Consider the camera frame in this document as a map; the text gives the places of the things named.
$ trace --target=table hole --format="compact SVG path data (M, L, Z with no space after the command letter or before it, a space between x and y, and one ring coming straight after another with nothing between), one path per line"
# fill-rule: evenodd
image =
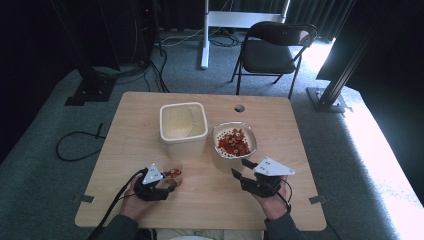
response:
M245 108L243 105L236 105L234 106L234 111L236 112L244 112Z

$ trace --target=white metal stand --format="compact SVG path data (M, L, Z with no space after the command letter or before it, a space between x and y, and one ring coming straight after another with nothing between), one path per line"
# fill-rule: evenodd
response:
M209 27L250 28L261 21L284 23L290 0L286 0L281 14L249 13L249 12L221 12L209 11L209 0L205 0L205 36L203 40L202 69L208 68L209 61Z

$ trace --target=sleeve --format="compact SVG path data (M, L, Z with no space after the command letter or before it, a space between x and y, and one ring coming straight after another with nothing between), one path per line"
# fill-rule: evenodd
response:
M289 213L270 221L265 220L269 240L307 240L305 235L296 228Z
M134 240L138 223L133 219L116 215L97 240Z

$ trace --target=gray carpet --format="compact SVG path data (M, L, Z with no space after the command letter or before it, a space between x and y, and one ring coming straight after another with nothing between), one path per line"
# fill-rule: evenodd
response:
M310 103L305 88L328 85L327 81L315 80L315 77L330 47L317 41L305 52L292 96L317 190L326 199L322 207L328 220L325 230L305 234L310 239L338 239L337 235L340 239L405 239L402 234L409 232L409 236L416 238L408 239L419 239L417 229L397 223L408 216L421 216L422 219L422 206L396 165L384 137L379 135L360 94L353 89L343 89L342 97L350 107L345 114L318 113ZM163 80L171 92L235 94L236 84L227 81L239 47L211 45L207 70L199 67L199 41L184 41L164 49L167 62ZM157 49L152 60L158 68L164 63ZM272 85L272 79L245 78L241 94L287 97L290 79L291 75L284 76L278 84ZM122 94L158 91L156 80L152 68L145 76L120 78L109 102L87 102L79 107L64 106L81 81L77 71L56 86L30 128L0 166L0 239L87 238L92 228L76 226L74 218L98 155L76 162L61 161L55 153L56 143L73 131L95 134L101 123L100 135L106 136ZM357 121L363 128L353 128ZM358 147L358 139L372 139L373 144L381 147L377 149L379 155L364 153L367 146ZM100 149L102 142L100 138L74 135L62 142L59 151L65 158L76 158ZM378 171L372 165L368 167L369 162L383 161L385 166L392 166L387 173L383 168ZM401 204L387 205L384 196L396 200L392 203ZM392 212L395 208L406 210L399 214Z

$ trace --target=table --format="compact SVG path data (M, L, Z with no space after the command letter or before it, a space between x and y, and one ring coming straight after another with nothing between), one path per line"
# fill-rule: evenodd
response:
M293 188L292 216L298 228L325 228L321 205L309 201L317 191L288 99L145 92L123 95L85 192L95 200L81 202L75 218L78 226L97 226L119 189L137 170L167 159L159 134L159 110L166 104L184 102L199 102L205 109L209 126L205 152L198 159L182 160L182 185L142 217L141 227L265 229L265 215L256 200L211 160L215 154L213 126L242 121L252 128L257 140L251 161L260 162L269 156L296 170L288 181ZM237 105L245 110L235 111ZM253 173L250 169L242 173L249 172ZM120 206L118 202L106 223L118 214Z
M205 0L205 30L203 40L201 68L207 69L209 65L209 27L250 28L261 21L284 23L290 0L284 2L281 14L251 13L251 12L226 12L209 11L209 0Z

